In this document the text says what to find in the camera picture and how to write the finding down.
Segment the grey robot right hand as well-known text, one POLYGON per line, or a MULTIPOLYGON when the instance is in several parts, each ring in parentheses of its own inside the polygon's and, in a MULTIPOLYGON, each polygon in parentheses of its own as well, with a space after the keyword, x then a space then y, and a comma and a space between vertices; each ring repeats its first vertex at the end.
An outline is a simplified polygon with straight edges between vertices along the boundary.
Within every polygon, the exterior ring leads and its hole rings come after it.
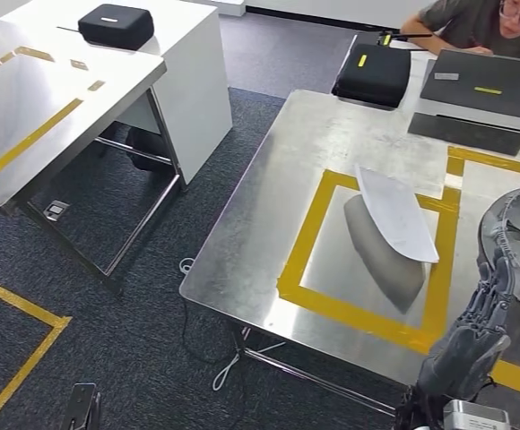
POLYGON ((480 279, 468 305, 420 368, 416 386, 428 396, 474 398, 511 340, 506 330, 515 279, 509 260, 478 266, 480 279))

